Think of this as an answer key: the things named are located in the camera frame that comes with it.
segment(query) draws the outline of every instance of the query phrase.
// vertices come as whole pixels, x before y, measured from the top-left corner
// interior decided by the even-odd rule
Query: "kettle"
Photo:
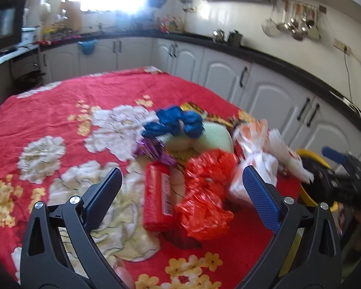
[[[215,29],[213,32],[213,41],[225,42],[225,32],[222,29]]]
[[[234,32],[230,32],[229,39],[227,40],[227,43],[230,46],[233,46],[235,48],[241,47],[241,41],[242,41],[243,35],[240,34],[237,30],[234,30]]]

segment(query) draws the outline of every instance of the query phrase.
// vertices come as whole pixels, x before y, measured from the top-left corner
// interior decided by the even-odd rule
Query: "red plastic bag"
[[[234,214],[222,208],[225,186],[238,159],[234,154],[214,149],[187,162],[186,194],[177,205],[180,223],[187,235],[197,240],[221,237],[229,230]]]

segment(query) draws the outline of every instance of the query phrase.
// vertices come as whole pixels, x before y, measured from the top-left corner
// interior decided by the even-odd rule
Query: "white plastic bag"
[[[234,131],[233,141],[241,147],[245,160],[237,166],[227,198],[237,204],[252,205],[242,182],[242,173],[246,166],[254,166],[266,183],[277,185],[278,160],[265,152],[270,146],[267,121],[260,120],[239,125]]]
[[[302,160],[293,150],[289,149],[282,139],[277,129],[272,129],[268,133],[269,141],[268,153],[273,155],[280,164],[285,167],[304,183],[310,183],[314,180],[314,175],[302,166]]]

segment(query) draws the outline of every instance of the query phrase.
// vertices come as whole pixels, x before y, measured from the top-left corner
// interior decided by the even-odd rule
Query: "power socket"
[[[347,55],[351,53],[351,48],[347,44],[343,43],[341,40],[334,38],[333,46],[337,49],[340,49],[343,52],[346,52]]]

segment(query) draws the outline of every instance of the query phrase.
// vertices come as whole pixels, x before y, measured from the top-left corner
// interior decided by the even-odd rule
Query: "black television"
[[[21,42],[25,0],[0,0],[0,52]]]

